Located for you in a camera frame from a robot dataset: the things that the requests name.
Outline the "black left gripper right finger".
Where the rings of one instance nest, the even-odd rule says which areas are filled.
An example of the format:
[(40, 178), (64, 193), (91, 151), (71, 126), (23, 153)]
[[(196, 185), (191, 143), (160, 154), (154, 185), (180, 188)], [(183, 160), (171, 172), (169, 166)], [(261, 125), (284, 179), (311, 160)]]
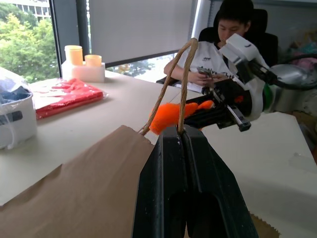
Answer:
[(186, 125), (182, 141), (190, 183), (187, 231), (191, 238), (257, 238), (233, 172), (204, 134)]

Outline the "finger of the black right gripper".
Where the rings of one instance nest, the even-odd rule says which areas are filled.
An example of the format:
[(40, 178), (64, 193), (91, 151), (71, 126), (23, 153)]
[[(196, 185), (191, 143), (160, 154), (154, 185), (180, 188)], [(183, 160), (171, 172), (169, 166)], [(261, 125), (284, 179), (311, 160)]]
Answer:
[(212, 97), (197, 97), (197, 98), (192, 98), (186, 101), (186, 104), (189, 103), (197, 103), (197, 104), (201, 104), (205, 101), (213, 101), (214, 102), (214, 98)]
[(208, 110), (201, 109), (186, 117), (184, 124), (194, 128), (204, 128), (217, 124), (219, 128), (223, 128), (229, 124), (229, 115), (224, 107), (216, 107)]

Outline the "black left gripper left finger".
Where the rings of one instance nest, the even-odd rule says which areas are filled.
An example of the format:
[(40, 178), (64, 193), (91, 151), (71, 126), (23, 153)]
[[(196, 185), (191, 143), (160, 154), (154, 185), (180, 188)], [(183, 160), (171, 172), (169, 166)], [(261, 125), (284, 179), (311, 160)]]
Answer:
[(132, 236), (182, 238), (186, 227), (187, 179), (177, 128), (158, 140), (139, 176)]

